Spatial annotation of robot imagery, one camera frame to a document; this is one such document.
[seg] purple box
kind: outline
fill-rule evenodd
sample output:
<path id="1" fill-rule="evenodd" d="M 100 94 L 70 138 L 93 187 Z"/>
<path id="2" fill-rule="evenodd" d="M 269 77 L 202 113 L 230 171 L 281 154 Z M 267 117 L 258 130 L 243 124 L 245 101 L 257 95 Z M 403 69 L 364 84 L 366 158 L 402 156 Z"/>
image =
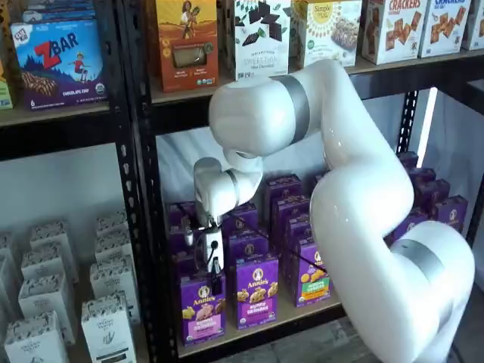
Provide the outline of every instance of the purple box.
<path id="1" fill-rule="evenodd" d="M 429 212 L 435 203 L 448 197 L 450 188 L 450 184 L 444 179 L 418 184 L 415 187 L 415 205 L 419 206 L 424 212 Z"/>
<path id="2" fill-rule="evenodd" d="M 243 219 L 233 218 L 228 214 L 224 215 L 224 222 L 222 225 L 222 234 L 224 237 L 230 237 L 234 232 L 241 231 L 246 227 L 257 229 L 257 208 L 254 203 L 248 202 L 234 208 L 231 211 L 234 216 Z"/>
<path id="3" fill-rule="evenodd" d="M 212 295 L 206 274 L 180 278 L 182 339 L 188 346 L 220 337 L 225 333 L 225 277 L 222 293 Z"/>
<path id="4" fill-rule="evenodd" d="M 430 218 L 462 232 L 466 218 L 467 200 L 460 195 L 450 197 L 432 207 Z"/>
<path id="5" fill-rule="evenodd" d="M 414 168 L 417 166 L 418 155 L 413 151 L 406 151 L 404 153 L 397 154 L 396 156 L 399 158 L 400 163 L 402 163 L 405 168 Z"/>
<path id="6" fill-rule="evenodd" d="M 318 247 L 312 238 L 300 240 L 296 252 L 317 266 L 324 268 Z M 303 259 L 292 260 L 293 271 L 290 285 L 293 301 L 297 308 L 306 306 L 330 297 L 330 278 L 322 270 L 308 264 Z"/>
<path id="7" fill-rule="evenodd" d="M 266 223 L 271 221 L 271 208 L 274 199 L 302 193 L 303 184 L 295 174 L 266 180 L 264 188 L 264 221 Z"/>
<path id="8" fill-rule="evenodd" d="M 278 258 L 252 256 L 237 260 L 237 328 L 245 329 L 276 320 L 278 309 Z"/>

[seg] robotic arm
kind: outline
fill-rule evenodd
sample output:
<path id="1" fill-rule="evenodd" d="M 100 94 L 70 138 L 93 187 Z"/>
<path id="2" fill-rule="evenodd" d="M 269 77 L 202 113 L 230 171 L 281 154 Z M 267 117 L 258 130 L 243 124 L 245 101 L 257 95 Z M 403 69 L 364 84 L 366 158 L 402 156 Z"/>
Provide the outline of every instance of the robotic arm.
<path id="1" fill-rule="evenodd" d="M 289 76 L 222 86 L 209 122 L 233 169 L 212 158 L 194 167 L 208 271 L 223 268 L 221 217 L 255 194 L 261 157 L 320 129 L 331 171 L 313 192 L 311 226 L 347 315 L 386 363 L 445 361 L 472 288 L 473 254 L 438 222 L 417 225 L 388 249 L 383 237 L 409 213 L 413 189 L 346 71 L 321 60 Z"/>

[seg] floor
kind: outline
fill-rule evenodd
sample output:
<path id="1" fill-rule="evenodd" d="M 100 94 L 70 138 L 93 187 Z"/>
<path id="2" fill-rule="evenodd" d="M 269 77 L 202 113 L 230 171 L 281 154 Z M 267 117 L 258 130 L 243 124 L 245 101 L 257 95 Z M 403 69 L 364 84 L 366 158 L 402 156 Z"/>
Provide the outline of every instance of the floor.
<path id="1" fill-rule="evenodd" d="M 447 363 L 482 363 L 484 293 L 475 287 Z M 217 363 L 378 363 L 348 318 L 247 350 Z"/>

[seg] product packaging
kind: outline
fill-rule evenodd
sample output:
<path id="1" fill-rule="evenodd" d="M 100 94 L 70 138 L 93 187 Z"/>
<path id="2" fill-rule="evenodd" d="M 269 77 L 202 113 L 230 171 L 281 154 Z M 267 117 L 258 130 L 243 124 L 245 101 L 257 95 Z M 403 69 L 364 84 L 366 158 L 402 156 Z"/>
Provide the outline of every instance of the product packaging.
<path id="1" fill-rule="evenodd" d="M 312 238 L 296 243 L 296 252 L 306 260 L 324 268 L 318 247 Z M 294 258 L 292 264 L 290 285 L 296 307 L 310 305 L 330 297 L 330 278 L 327 274 L 303 259 Z"/>
<path id="2" fill-rule="evenodd" d="M 467 200 L 460 195 L 435 203 L 430 218 L 445 223 L 462 232 L 466 218 Z"/>
<path id="3" fill-rule="evenodd" d="M 107 97 L 94 19 L 11 25 L 26 106 L 31 110 Z"/>
<path id="4" fill-rule="evenodd" d="M 235 269 L 237 328 L 275 321 L 278 310 L 278 258 L 267 253 L 238 259 Z"/>
<path id="5" fill-rule="evenodd" d="M 26 318 L 54 310 L 59 318 L 64 342 L 72 346 L 76 343 L 78 322 L 68 284 L 65 275 L 25 280 L 20 289 L 18 302 Z"/>
<path id="6" fill-rule="evenodd" d="M 9 324 L 5 351 L 15 362 L 69 362 L 55 311 Z"/>
<path id="7" fill-rule="evenodd" d="M 484 48 L 484 1 L 470 2 L 467 25 L 462 38 L 462 48 L 474 50 Z"/>
<path id="8" fill-rule="evenodd" d="M 116 229 L 129 230 L 128 218 L 124 210 L 96 219 L 96 235 L 98 237 L 109 234 Z"/>
<path id="9" fill-rule="evenodd" d="M 213 0 L 157 0 L 165 92 L 204 88 L 219 79 L 217 9 Z"/>
<path id="10" fill-rule="evenodd" d="M 302 0 L 298 6 L 302 8 L 299 66 L 303 68 L 321 59 L 354 66 L 361 0 Z"/>
<path id="11" fill-rule="evenodd" d="M 136 363 L 124 293 L 84 302 L 81 325 L 92 361 Z"/>
<path id="12" fill-rule="evenodd" d="M 68 225 L 66 221 L 38 225 L 32 228 L 30 234 L 30 246 L 35 250 L 45 244 L 59 242 L 62 247 L 64 268 L 68 270 L 66 273 L 72 278 L 72 281 L 76 283 L 79 282 L 79 266 L 77 265 L 76 250 L 70 243 L 67 229 Z"/>
<path id="13" fill-rule="evenodd" d="M 470 0 L 428 0 L 418 55 L 458 53 L 469 14 Z"/>
<path id="14" fill-rule="evenodd" d="M 124 292 L 129 320 L 133 324 L 139 324 L 138 293 L 129 256 L 93 264 L 91 266 L 91 286 L 96 299 L 117 291 Z"/>
<path id="15" fill-rule="evenodd" d="M 225 333 L 225 276 L 221 279 L 222 293 L 213 295 L 206 274 L 180 278 L 181 333 L 186 346 Z"/>
<path id="16" fill-rule="evenodd" d="M 229 5 L 235 80 L 287 74 L 290 0 L 231 0 Z"/>
<path id="17" fill-rule="evenodd" d="M 361 55 L 375 64 L 415 59 L 426 5 L 427 0 L 369 0 Z"/>

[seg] white box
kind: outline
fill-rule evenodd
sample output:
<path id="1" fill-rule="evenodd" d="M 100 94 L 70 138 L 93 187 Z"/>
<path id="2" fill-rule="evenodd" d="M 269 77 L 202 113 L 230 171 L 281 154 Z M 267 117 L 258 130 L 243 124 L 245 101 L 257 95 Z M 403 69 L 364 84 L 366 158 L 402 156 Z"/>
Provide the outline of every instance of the white box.
<path id="1" fill-rule="evenodd" d="M 66 347 L 55 312 L 8 325 L 5 351 L 11 362 L 67 363 Z"/>
<path id="2" fill-rule="evenodd" d="M 18 302 L 26 318 L 54 310 L 64 342 L 71 346 L 76 343 L 78 323 L 68 284 L 66 275 L 25 280 Z"/>
<path id="3" fill-rule="evenodd" d="M 472 0 L 462 47 L 473 51 L 484 48 L 484 1 Z"/>
<path id="4" fill-rule="evenodd" d="M 124 210 L 96 219 L 96 235 L 104 236 L 116 229 L 129 230 L 128 218 Z"/>
<path id="5" fill-rule="evenodd" d="M 91 285 L 96 299 L 123 291 L 128 304 L 129 320 L 139 324 L 138 292 L 131 257 L 95 263 L 91 266 Z"/>
<path id="6" fill-rule="evenodd" d="M 290 0 L 232 0 L 231 6 L 235 79 L 287 74 Z"/>
<path id="7" fill-rule="evenodd" d="M 429 0 L 418 55 L 458 53 L 469 15 L 470 0 Z"/>
<path id="8" fill-rule="evenodd" d="M 92 361 L 136 363 L 124 293 L 84 302 L 81 322 Z"/>
<path id="9" fill-rule="evenodd" d="M 426 6 L 427 0 L 369 0 L 361 55 L 375 64 L 417 58 Z"/>
<path id="10" fill-rule="evenodd" d="M 321 59 L 334 59 L 344 67 L 355 65 L 361 0 L 301 1 L 300 47 L 297 61 L 303 68 Z"/>
<path id="11" fill-rule="evenodd" d="M 73 282 L 79 282 L 79 266 L 77 265 L 76 251 L 67 236 L 67 222 L 52 222 L 32 228 L 30 246 L 33 250 L 51 242 L 60 243 L 64 267 L 69 270 L 68 275 L 72 277 Z"/>

